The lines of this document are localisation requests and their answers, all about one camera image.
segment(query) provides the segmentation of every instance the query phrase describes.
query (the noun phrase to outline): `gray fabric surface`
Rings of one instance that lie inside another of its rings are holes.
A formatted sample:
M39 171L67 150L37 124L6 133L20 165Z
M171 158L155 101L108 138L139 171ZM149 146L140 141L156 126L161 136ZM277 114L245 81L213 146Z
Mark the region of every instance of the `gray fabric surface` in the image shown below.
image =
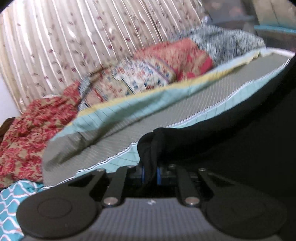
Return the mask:
M155 128L180 122L219 103L246 82L270 73L287 59L277 54L258 58L197 94L142 120L132 124L122 121L105 130L74 133L49 142L43 156L44 185L56 185L74 176L77 170L116 155Z
M26 236L23 241L41 241ZM180 205L175 198L131 199L106 208L86 231L64 241L246 241L215 229L199 208ZM274 235L257 241L281 241Z

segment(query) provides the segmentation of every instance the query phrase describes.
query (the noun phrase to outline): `metal bolt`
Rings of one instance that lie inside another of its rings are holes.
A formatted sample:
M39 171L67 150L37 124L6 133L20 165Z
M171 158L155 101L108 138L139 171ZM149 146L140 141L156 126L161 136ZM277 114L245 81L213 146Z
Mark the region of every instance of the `metal bolt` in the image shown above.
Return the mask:
M118 199L116 197L107 197L104 199L104 204L108 206L113 206L118 203Z
M193 205L196 205L196 204L199 204L200 203L200 199L197 198L197 197L187 197L185 199L185 203L190 205L190 206L193 206Z

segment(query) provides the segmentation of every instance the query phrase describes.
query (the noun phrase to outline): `white logo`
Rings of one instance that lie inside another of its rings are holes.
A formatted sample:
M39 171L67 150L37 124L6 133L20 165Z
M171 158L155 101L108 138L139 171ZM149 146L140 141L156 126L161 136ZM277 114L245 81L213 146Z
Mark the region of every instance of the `white logo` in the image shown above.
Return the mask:
M151 205L151 206L152 206L153 204L156 204L156 201L154 201L153 199L151 199L151 200L150 200L150 201L148 201L147 203L148 203L149 205Z

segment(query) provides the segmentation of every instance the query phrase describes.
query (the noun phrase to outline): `floral curtain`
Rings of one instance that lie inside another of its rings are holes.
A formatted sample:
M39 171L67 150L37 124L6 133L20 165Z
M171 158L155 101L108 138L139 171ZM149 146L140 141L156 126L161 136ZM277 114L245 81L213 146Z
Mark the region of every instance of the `floral curtain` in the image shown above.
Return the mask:
M15 0L0 15L0 70L23 112L102 65L200 24L197 7L197 0Z

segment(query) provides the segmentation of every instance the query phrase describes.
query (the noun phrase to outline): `black fabric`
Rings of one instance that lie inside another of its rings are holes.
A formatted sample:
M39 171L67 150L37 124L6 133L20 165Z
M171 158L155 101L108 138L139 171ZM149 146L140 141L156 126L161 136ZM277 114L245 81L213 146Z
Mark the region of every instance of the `black fabric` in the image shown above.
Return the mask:
M2 12L13 0L2 0L0 3L0 12Z
M145 182L159 163L206 167L286 204L283 240L296 237L296 57L243 103L193 126L158 128L138 143Z

